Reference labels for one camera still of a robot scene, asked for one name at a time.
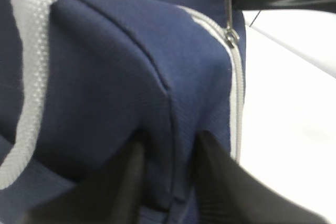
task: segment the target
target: zipper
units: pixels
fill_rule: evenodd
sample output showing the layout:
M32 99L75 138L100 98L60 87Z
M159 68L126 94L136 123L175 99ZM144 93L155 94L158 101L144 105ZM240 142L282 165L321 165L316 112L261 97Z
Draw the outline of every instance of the zipper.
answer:
M232 28L222 28L211 18L196 10L185 6L180 6L180 8L189 13L196 23L217 39L229 54L232 64L232 88L230 94L231 156L236 162L239 162L244 106L244 75L238 48L239 37Z

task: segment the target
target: zipper pull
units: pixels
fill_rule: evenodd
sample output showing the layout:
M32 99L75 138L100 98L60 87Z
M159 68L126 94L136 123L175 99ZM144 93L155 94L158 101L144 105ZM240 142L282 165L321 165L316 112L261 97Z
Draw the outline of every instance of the zipper pull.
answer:
M224 35L229 45L234 47L234 45L237 45L239 42L239 34L233 28L232 0L224 0L224 4L226 11L226 28L224 29Z

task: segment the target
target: white surface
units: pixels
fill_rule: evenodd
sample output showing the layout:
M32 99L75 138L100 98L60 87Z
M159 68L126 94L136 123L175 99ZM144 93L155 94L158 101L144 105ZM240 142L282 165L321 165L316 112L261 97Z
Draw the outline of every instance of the white surface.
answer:
M249 26L253 20L255 19L255 17L258 15L258 10L246 10L243 11L244 13L244 17L245 17L245 24L247 26Z
M262 11L253 28L336 77L336 14L311 10Z
M247 27L241 164L336 223L336 79Z

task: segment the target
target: zipper track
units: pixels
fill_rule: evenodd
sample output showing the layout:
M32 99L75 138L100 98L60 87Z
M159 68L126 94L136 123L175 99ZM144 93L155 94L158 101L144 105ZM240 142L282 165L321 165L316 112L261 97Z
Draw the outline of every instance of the zipper track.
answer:
M217 24L208 16L185 6L180 6L180 8L189 13L196 23L201 25L215 39L217 39L229 54L233 71L230 101L232 101L231 98L235 98L235 104L230 104L230 117L234 116L232 115L232 110L235 109L235 118L230 118L230 128L234 128L236 130L235 135L234 132L231 130L231 148L232 157L236 160L236 162L239 162L244 106L244 75L241 63L242 59L240 57L238 45L227 37L225 29L223 29L219 24Z

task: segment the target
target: white strap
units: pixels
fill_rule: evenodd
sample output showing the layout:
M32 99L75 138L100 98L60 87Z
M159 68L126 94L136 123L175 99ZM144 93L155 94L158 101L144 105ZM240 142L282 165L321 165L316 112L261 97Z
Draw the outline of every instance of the white strap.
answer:
M56 1L11 0L23 46L24 104L15 145L0 166L0 189L20 176L35 150L48 81L50 7Z

